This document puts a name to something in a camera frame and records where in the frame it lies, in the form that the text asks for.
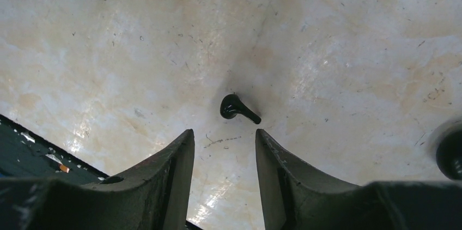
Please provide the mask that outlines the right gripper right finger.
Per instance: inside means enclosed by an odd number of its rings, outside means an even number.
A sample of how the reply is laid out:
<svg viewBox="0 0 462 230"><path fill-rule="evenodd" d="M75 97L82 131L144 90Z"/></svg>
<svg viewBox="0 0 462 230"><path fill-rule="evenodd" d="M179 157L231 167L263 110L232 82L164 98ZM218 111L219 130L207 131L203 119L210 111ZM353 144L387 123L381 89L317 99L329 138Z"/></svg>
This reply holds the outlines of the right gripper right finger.
<svg viewBox="0 0 462 230"><path fill-rule="evenodd" d="M461 229L461 184L335 178L256 131L266 229Z"/></svg>

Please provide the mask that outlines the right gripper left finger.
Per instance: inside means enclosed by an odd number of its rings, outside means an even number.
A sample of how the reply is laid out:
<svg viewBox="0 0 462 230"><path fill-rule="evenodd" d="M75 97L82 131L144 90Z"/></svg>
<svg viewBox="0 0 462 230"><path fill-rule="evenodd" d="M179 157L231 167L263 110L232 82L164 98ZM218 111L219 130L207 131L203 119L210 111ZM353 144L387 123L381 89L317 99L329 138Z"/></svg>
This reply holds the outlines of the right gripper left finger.
<svg viewBox="0 0 462 230"><path fill-rule="evenodd" d="M100 183L1 180L1 229L185 229L194 133Z"/></svg>

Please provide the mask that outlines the black earbud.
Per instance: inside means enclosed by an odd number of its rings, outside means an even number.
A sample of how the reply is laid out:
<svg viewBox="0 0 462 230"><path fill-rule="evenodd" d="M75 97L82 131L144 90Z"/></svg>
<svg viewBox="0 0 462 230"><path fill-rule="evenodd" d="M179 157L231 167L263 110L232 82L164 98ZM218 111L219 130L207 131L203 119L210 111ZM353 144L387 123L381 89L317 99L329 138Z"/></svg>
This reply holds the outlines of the black earbud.
<svg viewBox="0 0 462 230"><path fill-rule="evenodd" d="M262 119L250 110L236 94L226 95L220 105L220 115L224 119L233 119L241 114L255 124L260 124Z"/></svg>

